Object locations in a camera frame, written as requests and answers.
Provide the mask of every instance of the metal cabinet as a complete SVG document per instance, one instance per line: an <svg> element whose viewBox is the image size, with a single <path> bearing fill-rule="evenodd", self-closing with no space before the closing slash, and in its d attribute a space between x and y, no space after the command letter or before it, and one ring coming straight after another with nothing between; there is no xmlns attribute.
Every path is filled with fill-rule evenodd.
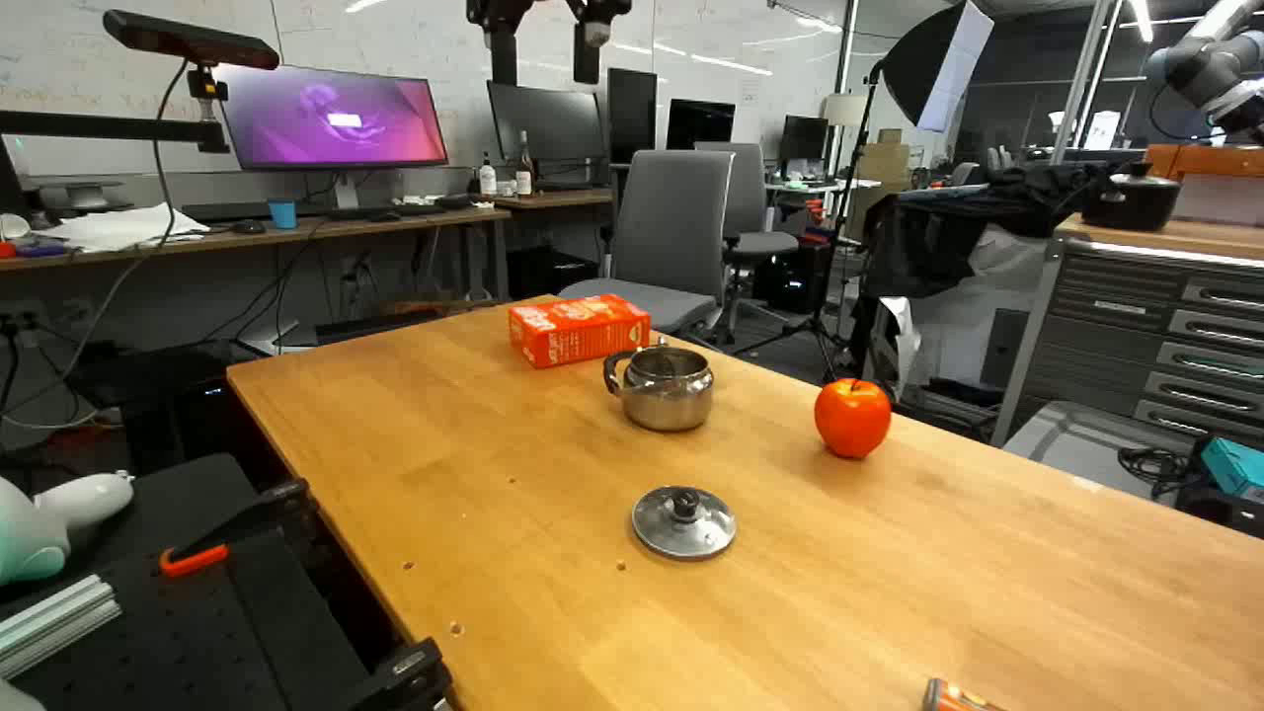
<svg viewBox="0 0 1264 711"><path fill-rule="evenodd" d="M997 444L1050 398L1264 448L1264 263L1050 240Z"/></svg>

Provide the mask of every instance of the orange box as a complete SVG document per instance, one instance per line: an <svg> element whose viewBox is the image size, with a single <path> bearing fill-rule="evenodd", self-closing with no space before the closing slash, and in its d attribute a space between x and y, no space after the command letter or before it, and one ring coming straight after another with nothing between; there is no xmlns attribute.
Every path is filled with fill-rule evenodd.
<svg viewBox="0 0 1264 711"><path fill-rule="evenodd" d="M653 322L618 293L508 310L508 342L535 368L606 360L653 342Z"/></svg>

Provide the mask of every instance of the monitor screen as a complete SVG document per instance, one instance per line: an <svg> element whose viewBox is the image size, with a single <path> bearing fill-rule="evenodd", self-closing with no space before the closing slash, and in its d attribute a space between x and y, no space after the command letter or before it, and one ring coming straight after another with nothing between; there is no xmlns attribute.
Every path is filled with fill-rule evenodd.
<svg viewBox="0 0 1264 711"><path fill-rule="evenodd" d="M217 68L244 170L439 167L447 143L427 81Z"/></svg>
<svg viewBox="0 0 1264 711"><path fill-rule="evenodd" d="M606 167L606 120L597 93L541 93L487 82L503 160L518 160L520 131L541 176Z"/></svg>
<svg viewBox="0 0 1264 711"><path fill-rule="evenodd" d="M0 138L0 215L27 215L24 184L16 178L5 138Z"/></svg>
<svg viewBox="0 0 1264 711"><path fill-rule="evenodd" d="M909 123L943 136L992 38L992 18L971 0L918 23L886 60L881 76Z"/></svg>
<svg viewBox="0 0 1264 711"><path fill-rule="evenodd" d="M786 114L782 163L799 163L799 160L820 163L826 160L826 136L831 136L826 120Z"/></svg>
<svg viewBox="0 0 1264 711"><path fill-rule="evenodd" d="M697 143L727 143L736 136L736 103L670 99L668 149L691 149Z"/></svg>
<svg viewBox="0 0 1264 711"><path fill-rule="evenodd" d="M656 148L660 81L649 72L608 72L608 160L632 163L636 149Z"/></svg>

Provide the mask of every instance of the pink screen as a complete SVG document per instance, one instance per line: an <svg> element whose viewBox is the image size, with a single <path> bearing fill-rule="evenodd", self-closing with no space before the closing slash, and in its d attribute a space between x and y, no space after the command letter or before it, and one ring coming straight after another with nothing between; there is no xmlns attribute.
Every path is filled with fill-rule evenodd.
<svg viewBox="0 0 1264 711"><path fill-rule="evenodd" d="M228 82L225 123L244 170L447 163L427 81L302 68L223 68L217 81Z"/></svg>

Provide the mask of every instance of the cabinet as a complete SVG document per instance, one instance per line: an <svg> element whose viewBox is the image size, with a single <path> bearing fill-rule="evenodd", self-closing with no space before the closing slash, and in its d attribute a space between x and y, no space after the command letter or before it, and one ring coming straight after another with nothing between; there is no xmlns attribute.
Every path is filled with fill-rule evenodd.
<svg viewBox="0 0 1264 711"><path fill-rule="evenodd" d="M1050 398L1264 448L1264 228L1068 223L997 444Z"/></svg>

